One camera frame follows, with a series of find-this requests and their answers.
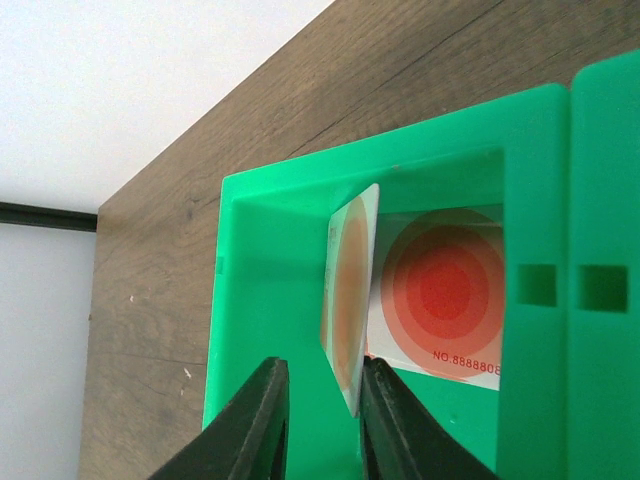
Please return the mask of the red circles credit card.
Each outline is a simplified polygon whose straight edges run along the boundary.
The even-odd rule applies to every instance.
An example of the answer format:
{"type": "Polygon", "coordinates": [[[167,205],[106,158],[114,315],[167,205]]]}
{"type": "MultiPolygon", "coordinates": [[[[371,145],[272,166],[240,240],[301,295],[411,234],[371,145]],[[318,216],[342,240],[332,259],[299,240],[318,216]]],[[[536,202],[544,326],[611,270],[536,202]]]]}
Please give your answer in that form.
{"type": "Polygon", "coordinates": [[[320,340],[349,414],[359,413],[380,187],[330,218],[320,340]]]}

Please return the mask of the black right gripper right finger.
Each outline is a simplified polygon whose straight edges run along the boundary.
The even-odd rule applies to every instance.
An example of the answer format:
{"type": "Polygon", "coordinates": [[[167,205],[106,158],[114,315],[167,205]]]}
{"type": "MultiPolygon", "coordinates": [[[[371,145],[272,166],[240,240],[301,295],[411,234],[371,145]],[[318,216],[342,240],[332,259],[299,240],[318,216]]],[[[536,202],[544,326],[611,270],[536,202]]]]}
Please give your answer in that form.
{"type": "Polygon", "coordinates": [[[451,437],[391,366],[364,359],[360,438],[365,479],[495,479],[451,437]]]}

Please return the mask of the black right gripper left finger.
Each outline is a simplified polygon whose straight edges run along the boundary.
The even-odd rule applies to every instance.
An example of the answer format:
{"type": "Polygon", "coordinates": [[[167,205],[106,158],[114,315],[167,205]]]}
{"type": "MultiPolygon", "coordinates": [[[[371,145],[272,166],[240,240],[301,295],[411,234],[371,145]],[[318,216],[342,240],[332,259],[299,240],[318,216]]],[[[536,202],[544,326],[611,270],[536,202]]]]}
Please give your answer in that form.
{"type": "Polygon", "coordinates": [[[153,479],[283,479],[289,434],[289,370],[266,358],[215,419],[153,479]]]}

